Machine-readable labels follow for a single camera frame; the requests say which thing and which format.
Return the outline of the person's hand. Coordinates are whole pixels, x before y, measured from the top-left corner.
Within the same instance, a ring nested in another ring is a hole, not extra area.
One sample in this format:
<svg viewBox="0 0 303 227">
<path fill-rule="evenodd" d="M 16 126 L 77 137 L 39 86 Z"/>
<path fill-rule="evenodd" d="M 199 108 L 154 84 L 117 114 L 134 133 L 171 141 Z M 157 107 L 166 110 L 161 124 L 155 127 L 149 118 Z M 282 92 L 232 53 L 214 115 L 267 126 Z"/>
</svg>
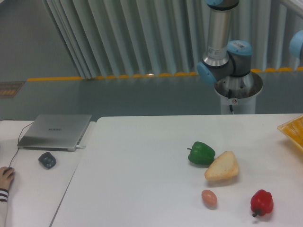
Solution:
<svg viewBox="0 0 303 227">
<path fill-rule="evenodd" d="M 0 168 L 0 188 L 9 190 L 11 182 L 14 179 L 15 169 L 6 171 L 7 168 L 6 166 Z"/>
</svg>

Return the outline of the striped sleeve forearm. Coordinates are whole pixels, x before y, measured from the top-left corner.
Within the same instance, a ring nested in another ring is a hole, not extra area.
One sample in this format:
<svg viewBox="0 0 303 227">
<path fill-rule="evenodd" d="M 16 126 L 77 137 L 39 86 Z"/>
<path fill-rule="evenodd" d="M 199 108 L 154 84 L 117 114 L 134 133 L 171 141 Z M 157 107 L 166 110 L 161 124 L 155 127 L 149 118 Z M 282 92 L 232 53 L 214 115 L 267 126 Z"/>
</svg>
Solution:
<svg viewBox="0 0 303 227">
<path fill-rule="evenodd" d="M 0 189 L 0 227 L 5 227 L 8 213 L 8 196 L 6 189 Z"/>
</svg>

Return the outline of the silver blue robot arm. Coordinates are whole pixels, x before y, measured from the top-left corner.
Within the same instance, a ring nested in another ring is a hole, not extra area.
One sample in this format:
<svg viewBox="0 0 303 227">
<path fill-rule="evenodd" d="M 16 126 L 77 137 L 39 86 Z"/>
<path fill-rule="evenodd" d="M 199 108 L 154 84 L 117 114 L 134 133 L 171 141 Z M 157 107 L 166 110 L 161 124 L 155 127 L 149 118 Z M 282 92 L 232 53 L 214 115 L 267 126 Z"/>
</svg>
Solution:
<svg viewBox="0 0 303 227">
<path fill-rule="evenodd" d="M 300 0 L 208 0 L 205 52 L 199 76 L 214 84 L 252 68 L 296 69 L 303 58 Z"/>
</svg>

